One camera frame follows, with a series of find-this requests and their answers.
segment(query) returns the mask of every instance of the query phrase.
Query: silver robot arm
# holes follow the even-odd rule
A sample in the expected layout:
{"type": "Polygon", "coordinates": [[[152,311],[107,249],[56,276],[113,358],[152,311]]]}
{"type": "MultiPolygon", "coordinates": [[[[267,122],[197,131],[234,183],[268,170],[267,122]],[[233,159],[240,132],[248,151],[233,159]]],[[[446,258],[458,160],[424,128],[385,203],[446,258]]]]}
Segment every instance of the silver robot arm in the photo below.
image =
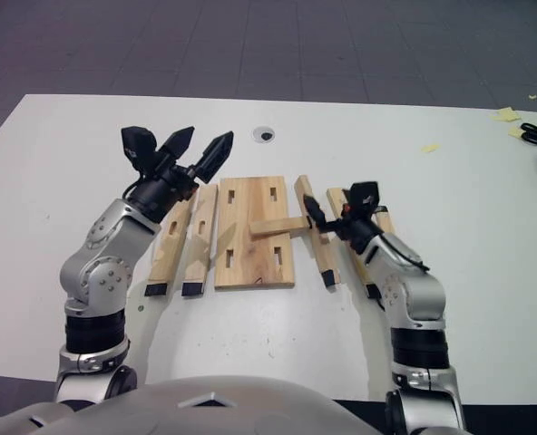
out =
{"type": "Polygon", "coordinates": [[[60,351],[55,401],[80,409],[137,387],[133,368],[124,365],[130,347],[125,335],[125,303],[135,264],[160,231],[173,205],[208,183],[232,148],[233,133],[214,139],[195,165],[176,160],[194,129],[176,131],[156,151],[150,131],[122,129],[123,150],[140,178],[93,223],[83,246],[63,265],[66,343],[60,351]]]}
{"type": "Polygon", "coordinates": [[[464,431],[456,373],[448,360],[444,334],[444,289],[416,252],[371,220],[379,201],[375,182],[354,184],[346,197],[342,218],[332,222],[326,221],[312,197],[304,200],[320,232],[335,232],[360,255],[382,296],[396,386],[386,395],[389,431],[398,435],[430,428],[464,431]]]}

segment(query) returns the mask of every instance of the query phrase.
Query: black object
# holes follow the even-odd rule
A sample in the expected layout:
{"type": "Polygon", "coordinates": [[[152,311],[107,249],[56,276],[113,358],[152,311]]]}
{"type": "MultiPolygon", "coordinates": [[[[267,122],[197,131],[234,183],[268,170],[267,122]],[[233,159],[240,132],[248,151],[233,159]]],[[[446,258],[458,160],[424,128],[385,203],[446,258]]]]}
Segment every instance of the black object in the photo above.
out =
{"type": "Polygon", "coordinates": [[[115,372],[105,393],[105,399],[117,397],[126,392],[138,388],[138,375],[135,370],[127,365],[123,365],[115,372]]]}
{"type": "Polygon", "coordinates": [[[392,347],[398,364],[426,369],[450,367],[444,331],[392,328],[392,347]]]}
{"type": "Polygon", "coordinates": [[[67,351],[94,353],[110,349],[123,341],[124,328],[124,310],[101,317],[68,315],[65,325],[67,351]]]}
{"type": "Polygon", "coordinates": [[[177,165],[176,160],[190,146],[193,132],[193,127],[176,131],[156,150],[151,131],[143,127],[122,129],[123,152],[140,173],[124,191],[123,199],[153,222],[161,222],[177,201],[190,199],[198,188],[194,179],[208,183],[230,155],[232,131],[214,139],[195,165],[177,165]]]}
{"type": "Polygon", "coordinates": [[[204,285],[202,283],[184,283],[181,286],[182,296],[198,296],[204,294],[204,285]]]}
{"type": "Polygon", "coordinates": [[[147,284],[144,296],[165,296],[168,293],[168,283],[147,284]]]}
{"type": "Polygon", "coordinates": [[[533,145],[537,145],[537,126],[525,122],[521,124],[521,130],[524,130],[524,133],[521,135],[522,140],[526,140],[533,145]]]}

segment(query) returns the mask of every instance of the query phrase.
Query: wooden plank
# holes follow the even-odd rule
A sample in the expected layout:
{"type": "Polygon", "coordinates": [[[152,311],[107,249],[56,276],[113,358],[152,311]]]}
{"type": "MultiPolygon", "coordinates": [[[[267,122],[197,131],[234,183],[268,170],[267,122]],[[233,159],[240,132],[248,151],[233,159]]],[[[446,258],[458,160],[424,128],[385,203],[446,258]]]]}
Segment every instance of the wooden plank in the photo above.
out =
{"type": "Polygon", "coordinates": [[[194,296],[204,293],[206,275],[210,266],[210,246],[212,229],[214,228],[218,186],[216,184],[204,185],[198,191],[198,203],[194,211],[188,262],[181,287],[182,296],[194,296]]]}
{"type": "Polygon", "coordinates": [[[288,217],[283,177],[222,179],[215,264],[218,288],[294,285],[289,233],[252,237],[251,222],[288,217]]]}
{"type": "Polygon", "coordinates": [[[165,295],[168,283],[174,280],[181,251],[186,241],[186,230],[190,223],[190,215],[194,197],[189,201],[179,201],[168,213],[166,226],[161,234],[160,245],[151,266],[146,296],[165,295]]]}
{"type": "MultiPolygon", "coordinates": [[[[341,211],[343,211],[343,205],[347,203],[345,198],[345,193],[343,193],[342,188],[328,188],[327,189],[327,198],[329,199],[329,204],[333,209],[333,214],[335,218],[341,218],[341,211]]],[[[391,218],[387,212],[387,208],[384,208],[384,211],[380,211],[374,214],[377,225],[384,230],[386,233],[394,233],[394,226],[392,225],[391,218]]],[[[347,250],[349,251],[349,256],[351,256],[351,261],[353,266],[356,269],[359,280],[363,285],[372,285],[373,281],[369,278],[367,274],[366,265],[362,263],[359,259],[359,255],[354,251],[348,242],[346,242],[347,250]]]]}
{"type": "MultiPolygon", "coordinates": [[[[313,189],[311,188],[306,175],[298,177],[295,182],[295,192],[297,192],[301,213],[303,216],[306,216],[307,210],[305,209],[305,203],[303,202],[303,195],[313,196],[313,189]]],[[[309,235],[311,237],[311,245],[313,246],[313,253],[317,260],[319,273],[323,277],[325,286],[329,287],[330,285],[338,284],[339,271],[337,270],[335,258],[333,257],[329,237],[327,234],[320,234],[316,226],[313,226],[309,230],[309,235]]]]}
{"type": "MultiPolygon", "coordinates": [[[[345,198],[345,193],[343,193],[342,188],[328,188],[327,189],[327,198],[329,199],[329,204],[331,205],[331,209],[333,210],[333,215],[335,218],[339,219],[341,218],[341,212],[343,211],[343,205],[347,203],[347,199],[345,198]]],[[[359,281],[361,281],[361,284],[363,285],[371,285],[373,282],[369,278],[369,275],[367,274],[366,265],[361,262],[359,259],[359,256],[357,255],[357,252],[354,251],[348,242],[346,242],[347,250],[349,251],[349,256],[351,256],[351,261],[353,262],[353,266],[356,269],[357,276],[359,276],[359,281]]]]}
{"type": "Polygon", "coordinates": [[[270,234],[290,233],[308,229],[309,223],[306,217],[285,217],[282,219],[259,220],[250,223],[250,234],[252,236],[266,236],[270,234]]]}

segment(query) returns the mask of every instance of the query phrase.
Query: rectangular slot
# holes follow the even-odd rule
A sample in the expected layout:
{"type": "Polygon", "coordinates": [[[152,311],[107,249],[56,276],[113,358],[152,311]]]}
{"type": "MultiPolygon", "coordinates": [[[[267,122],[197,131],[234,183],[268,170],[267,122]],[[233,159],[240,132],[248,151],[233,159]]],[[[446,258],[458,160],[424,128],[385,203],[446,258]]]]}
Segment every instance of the rectangular slot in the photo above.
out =
{"type": "Polygon", "coordinates": [[[275,246],[275,265],[283,266],[283,256],[280,246],[275,246]]]}
{"type": "Polygon", "coordinates": [[[226,267],[230,269],[234,266],[234,249],[226,250],[226,267]]]}

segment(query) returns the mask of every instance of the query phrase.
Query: wooden board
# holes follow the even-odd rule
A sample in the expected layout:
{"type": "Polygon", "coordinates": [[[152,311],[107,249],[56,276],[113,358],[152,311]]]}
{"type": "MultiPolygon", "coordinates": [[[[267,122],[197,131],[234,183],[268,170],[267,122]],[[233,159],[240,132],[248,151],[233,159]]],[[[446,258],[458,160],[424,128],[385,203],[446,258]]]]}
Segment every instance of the wooden board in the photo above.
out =
{"type": "MultiPolygon", "coordinates": [[[[343,211],[343,205],[347,203],[347,199],[345,198],[345,193],[343,193],[343,189],[328,188],[327,197],[329,199],[329,204],[333,209],[333,214],[335,215],[335,218],[341,218],[341,211],[343,211]]],[[[386,233],[394,232],[394,226],[392,225],[389,213],[387,211],[376,213],[375,217],[377,225],[386,233]]],[[[357,275],[359,276],[359,280],[363,285],[372,285],[373,282],[367,274],[366,265],[359,259],[359,255],[351,248],[348,242],[346,242],[346,245],[347,250],[349,251],[349,255],[351,256],[353,266],[355,267],[357,275]]]]}
{"type": "Polygon", "coordinates": [[[160,245],[156,251],[145,295],[165,295],[167,284],[173,281],[186,241],[194,197],[179,201],[168,213],[162,229],[160,245]]]}
{"type": "Polygon", "coordinates": [[[294,285],[289,233],[253,237],[249,232],[251,222],[287,217],[283,177],[222,179],[215,286],[294,285]]]}
{"type": "Polygon", "coordinates": [[[259,220],[250,223],[252,236],[265,236],[270,234],[290,233],[308,229],[310,227],[307,217],[284,217],[282,219],[259,220]]]}
{"type": "MultiPolygon", "coordinates": [[[[295,182],[295,192],[297,192],[297,199],[298,204],[301,207],[301,213],[303,216],[306,216],[307,210],[305,209],[305,203],[303,202],[303,195],[309,195],[311,197],[313,196],[313,189],[311,188],[306,175],[301,175],[298,177],[297,181],[295,182]]],[[[315,254],[315,259],[317,260],[317,267],[319,269],[319,273],[323,277],[325,286],[329,287],[330,285],[338,284],[339,271],[337,270],[337,264],[335,263],[335,258],[333,257],[333,251],[331,250],[328,235],[319,233],[315,225],[309,230],[309,235],[311,237],[313,253],[315,254]]]]}
{"type": "Polygon", "coordinates": [[[212,242],[212,229],[214,228],[218,186],[216,184],[204,185],[198,191],[198,203],[194,211],[188,263],[181,288],[182,296],[201,295],[204,293],[204,284],[206,284],[206,275],[210,266],[210,245],[212,242]]]}

